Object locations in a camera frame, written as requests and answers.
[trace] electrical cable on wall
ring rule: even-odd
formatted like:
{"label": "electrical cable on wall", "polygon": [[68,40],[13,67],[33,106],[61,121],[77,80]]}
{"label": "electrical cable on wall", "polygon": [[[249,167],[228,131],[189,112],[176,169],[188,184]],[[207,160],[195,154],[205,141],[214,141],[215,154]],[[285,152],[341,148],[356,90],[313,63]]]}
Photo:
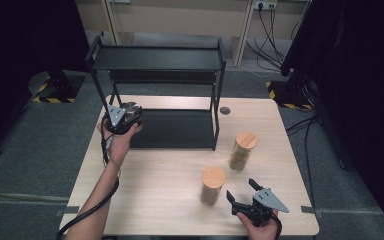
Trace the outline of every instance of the electrical cable on wall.
{"label": "electrical cable on wall", "polygon": [[[256,39],[254,38],[254,43],[255,43],[257,49],[254,49],[254,47],[252,47],[248,41],[246,41],[246,45],[256,54],[257,65],[261,69],[280,72],[280,66],[282,65],[282,62],[283,62],[283,59],[285,56],[278,51],[276,44],[275,44],[275,40],[274,40],[274,21],[275,21],[276,13],[275,13],[275,10],[273,9],[273,7],[271,7],[270,8],[270,29],[268,31],[267,27],[263,21],[263,17],[262,17],[261,12],[262,12],[262,5],[259,5],[258,14],[260,17],[260,21],[263,25],[264,32],[266,33],[266,39],[263,42],[263,44],[261,46],[259,46]],[[271,47],[274,49],[275,57],[272,57],[263,51],[263,47],[266,45],[267,41],[270,43]],[[262,65],[260,65],[260,62],[259,62],[260,58],[264,59],[267,63],[272,65],[274,67],[274,69],[263,67]]]}

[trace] black curtain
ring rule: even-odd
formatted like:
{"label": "black curtain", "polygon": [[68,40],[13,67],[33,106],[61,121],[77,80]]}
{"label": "black curtain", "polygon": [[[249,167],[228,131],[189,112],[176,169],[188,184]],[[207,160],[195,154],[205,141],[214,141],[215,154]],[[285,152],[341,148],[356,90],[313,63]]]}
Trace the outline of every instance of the black curtain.
{"label": "black curtain", "polygon": [[316,109],[384,211],[384,1],[313,0],[310,11],[282,72],[294,69],[289,86],[315,82]]}
{"label": "black curtain", "polygon": [[31,97],[32,76],[87,72],[88,48],[74,0],[0,1],[0,141]]}

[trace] wooden table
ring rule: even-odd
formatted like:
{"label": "wooden table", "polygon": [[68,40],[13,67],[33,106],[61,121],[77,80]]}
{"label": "wooden table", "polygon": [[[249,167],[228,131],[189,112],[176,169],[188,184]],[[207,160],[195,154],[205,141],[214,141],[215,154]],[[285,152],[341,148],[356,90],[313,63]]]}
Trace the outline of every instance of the wooden table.
{"label": "wooden table", "polygon": [[[122,96],[143,108],[207,108],[205,97]],[[316,217],[302,213],[310,206],[301,174],[286,135],[277,105],[269,99],[221,98],[220,107],[231,113],[219,114],[220,135],[212,149],[131,149],[121,167],[120,187],[111,201],[106,224],[108,235],[246,235],[237,217],[231,215],[226,199],[229,190],[236,201],[252,202],[253,178],[270,187],[289,208],[280,213],[282,235],[315,235]],[[239,132],[251,131],[258,138],[242,172],[228,166]],[[201,204],[201,172],[208,166],[222,168],[226,182],[217,203]],[[81,207],[102,173],[100,134],[94,131],[68,206]],[[61,227],[76,214],[65,214]]]}

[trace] wooden cylinder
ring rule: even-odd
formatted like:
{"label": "wooden cylinder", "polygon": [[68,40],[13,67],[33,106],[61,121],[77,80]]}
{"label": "wooden cylinder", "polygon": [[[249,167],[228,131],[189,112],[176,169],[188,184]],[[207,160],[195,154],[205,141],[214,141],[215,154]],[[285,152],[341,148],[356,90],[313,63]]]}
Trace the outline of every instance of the wooden cylinder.
{"label": "wooden cylinder", "polygon": [[226,180],[224,172],[218,167],[208,167],[202,171],[201,180],[201,203],[213,206],[217,202],[221,187]]}
{"label": "wooden cylinder", "polygon": [[257,137],[249,132],[241,132],[236,136],[235,145],[230,154],[229,167],[235,171],[242,171],[251,154],[251,150],[257,145]]}

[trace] human hand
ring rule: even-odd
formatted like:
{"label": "human hand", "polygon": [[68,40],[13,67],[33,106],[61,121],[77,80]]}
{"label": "human hand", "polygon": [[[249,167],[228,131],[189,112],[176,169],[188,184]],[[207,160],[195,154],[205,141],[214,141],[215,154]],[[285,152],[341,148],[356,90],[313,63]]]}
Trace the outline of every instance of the human hand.
{"label": "human hand", "polygon": [[108,129],[105,127],[107,125],[108,119],[105,119],[103,124],[98,123],[96,125],[96,128],[101,132],[102,134],[102,126],[104,130],[104,139],[108,139],[112,135],[112,143],[109,149],[110,158],[120,167],[123,163],[124,157],[127,155],[130,149],[130,140],[132,136],[135,134],[136,129],[138,128],[138,124],[133,124],[129,131],[126,132],[123,135],[113,134],[112,132],[108,131]]}
{"label": "human hand", "polygon": [[[273,213],[277,216],[278,211],[273,210]],[[251,220],[243,213],[238,212],[236,214],[242,224],[245,226],[248,231],[248,236],[250,240],[274,240],[276,239],[277,233],[277,223],[270,218],[267,225],[264,227],[256,227],[252,224]]]}

